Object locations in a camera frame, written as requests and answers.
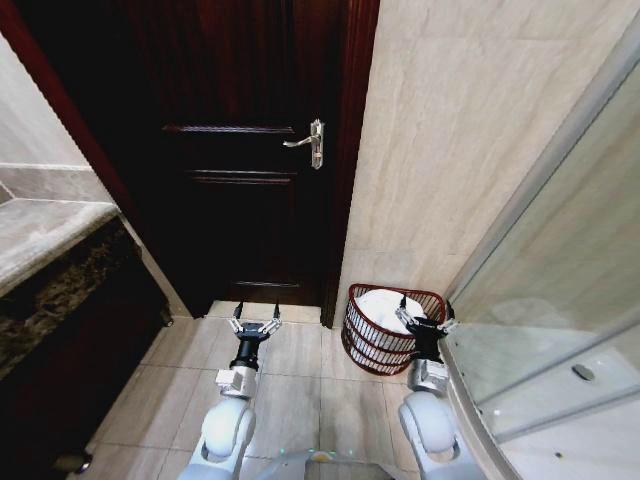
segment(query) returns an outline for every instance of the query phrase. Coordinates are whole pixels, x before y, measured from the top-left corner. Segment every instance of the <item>glass shower door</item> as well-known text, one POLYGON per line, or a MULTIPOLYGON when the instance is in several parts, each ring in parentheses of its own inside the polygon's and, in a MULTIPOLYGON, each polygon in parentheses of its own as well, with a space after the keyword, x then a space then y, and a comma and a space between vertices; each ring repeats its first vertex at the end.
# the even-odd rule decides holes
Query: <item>glass shower door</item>
POLYGON ((640 478, 640 69, 454 301, 447 343, 523 478, 640 478))

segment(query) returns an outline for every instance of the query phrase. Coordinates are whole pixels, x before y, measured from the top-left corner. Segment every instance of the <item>wooden door frame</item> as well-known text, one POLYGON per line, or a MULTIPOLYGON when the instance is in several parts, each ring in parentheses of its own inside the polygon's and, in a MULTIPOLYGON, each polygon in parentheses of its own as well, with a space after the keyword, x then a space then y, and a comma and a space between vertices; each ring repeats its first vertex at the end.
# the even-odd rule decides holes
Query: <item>wooden door frame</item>
MULTIPOLYGON (((321 289, 321 322, 328 328, 333 326, 338 300, 379 7, 380 0, 348 0, 345 1, 341 18, 342 78, 338 99, 340 120, 336 158, 329 174, 332 188, 328 197, 330 221, 326 270, 321 289)), ((148 233, 148 226, 127 188, 67 95, 58 75, 11 0, 0 0, 0 31, 147 248, 152 253, 157 252, 159 247, 148 233)), ((161 264, 161 268, 166 268, 166 263, 161 264)))

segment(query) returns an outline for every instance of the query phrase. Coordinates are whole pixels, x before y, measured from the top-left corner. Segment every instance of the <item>door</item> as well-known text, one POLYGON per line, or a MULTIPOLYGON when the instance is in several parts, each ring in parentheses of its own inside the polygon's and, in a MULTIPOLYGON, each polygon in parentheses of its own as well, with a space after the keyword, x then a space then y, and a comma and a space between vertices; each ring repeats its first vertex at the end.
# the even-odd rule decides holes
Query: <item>door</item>
POLYGON ((347 2, 14 4, 194 315, 214 299, 320 305, 347 2), (311 145, 283 146, 316 118, 319 169, 311 145))

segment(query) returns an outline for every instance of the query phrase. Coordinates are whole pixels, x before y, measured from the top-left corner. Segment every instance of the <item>tiled floor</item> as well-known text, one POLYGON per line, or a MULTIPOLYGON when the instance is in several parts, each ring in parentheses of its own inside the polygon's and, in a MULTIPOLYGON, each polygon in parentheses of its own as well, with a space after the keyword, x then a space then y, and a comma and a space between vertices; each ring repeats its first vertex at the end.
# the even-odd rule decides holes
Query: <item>tiled floor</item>
MULTIPOLYGON (((176 478, 219 399, 217 370, 235 356, 237 340, 225 320, 234 306, 216 302, 207 317, 176 317, 161 331, 87 447, 94 464, 78 478, 176 478)), ((245 304, 243 319, 267 320, 272 308, 245 304)), ((281 449, 306 448, 394 464, 417 478, 397 415, 409 393, 406 375, 377 377, 354 365, 340 331, 320 326, 319 309, 281 311, 284 325, 260 347, 257 425, 241 479, 255 478, 281 449)))

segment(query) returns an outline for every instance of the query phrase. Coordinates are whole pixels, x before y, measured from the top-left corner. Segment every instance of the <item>door handle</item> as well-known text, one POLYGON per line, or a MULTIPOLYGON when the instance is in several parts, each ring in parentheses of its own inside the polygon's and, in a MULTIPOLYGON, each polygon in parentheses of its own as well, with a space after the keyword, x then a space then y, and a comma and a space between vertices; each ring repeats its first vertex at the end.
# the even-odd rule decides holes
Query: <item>door handle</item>
POLYGON ((289 148, 300 147, 311 144, 311 166, 318 170, 322 166, 322 146, 324 141, 324 123, 316 118, 311 122, 311 135, 299 142, 282 142, 282 145, 289 148))

